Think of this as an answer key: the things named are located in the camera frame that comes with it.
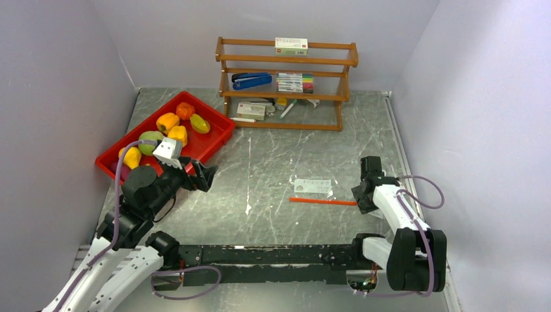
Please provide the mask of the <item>clear zip top bag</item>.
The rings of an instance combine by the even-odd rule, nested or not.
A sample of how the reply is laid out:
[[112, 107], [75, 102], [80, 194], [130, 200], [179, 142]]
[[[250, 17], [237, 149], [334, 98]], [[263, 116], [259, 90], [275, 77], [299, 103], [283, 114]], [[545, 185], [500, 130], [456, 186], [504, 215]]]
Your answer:
[[334, 195], [333, 184], [337, 183], [335, 179], [296, 178], [295, 180], [290, 179], [290, 183], [294, 187], [294, 195], [289, 198], [290, 202], [344, 205], [357, 208], [357, 202], [350, 190], [345, 195]]

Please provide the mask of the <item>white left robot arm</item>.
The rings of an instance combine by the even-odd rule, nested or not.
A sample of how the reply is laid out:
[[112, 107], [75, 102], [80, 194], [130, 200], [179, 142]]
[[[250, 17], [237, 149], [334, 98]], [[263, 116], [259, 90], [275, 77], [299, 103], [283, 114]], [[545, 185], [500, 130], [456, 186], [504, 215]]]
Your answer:
[[179, 190], [209, 191], [218, 167], [206, 167], [190, 157], [159, 164], [161, 175], [150, 166], [129, 172], [88, 254], [45, 311], [111, 310], [156, 271], [181, 264], [177, 239], [149, 231]]

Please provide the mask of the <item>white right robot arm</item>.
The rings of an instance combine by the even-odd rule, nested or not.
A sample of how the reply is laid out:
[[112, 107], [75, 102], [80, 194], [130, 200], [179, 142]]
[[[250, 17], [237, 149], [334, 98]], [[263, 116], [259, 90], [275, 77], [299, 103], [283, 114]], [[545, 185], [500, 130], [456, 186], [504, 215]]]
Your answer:
[[421, 201], [402, 186], [400, 177], [387, 176], [381, 159], [367, 156], [360, 160], [360, 184], [352, 194], [361, 213], [381, 211], [394, 238], [364, 237], [351, 251], [351, 262], [359, 269], [372, 263], [381, 267], [394, 291], [429, 296], [441, 292], [446, 283], [447, 238], [432, 229], [407, 202]]

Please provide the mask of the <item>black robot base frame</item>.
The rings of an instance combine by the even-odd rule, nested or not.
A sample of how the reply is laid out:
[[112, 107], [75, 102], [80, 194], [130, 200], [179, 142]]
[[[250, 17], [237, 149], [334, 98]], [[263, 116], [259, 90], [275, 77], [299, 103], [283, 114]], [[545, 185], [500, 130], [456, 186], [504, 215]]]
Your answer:
[[348, 283], [347, 273], [367, 271], [370, 279], [381, 267], [363, 255], [363, 239], [358, 234], [350, 244], [293, 244], [274, 246], [179, 245], [165, 247], [167, 258], [161, 271], [181, 273], [198, 268], [204, 274], [190, 278], [202, 285], [219, 278], [222, 283], [310, 282], [330, 285]]

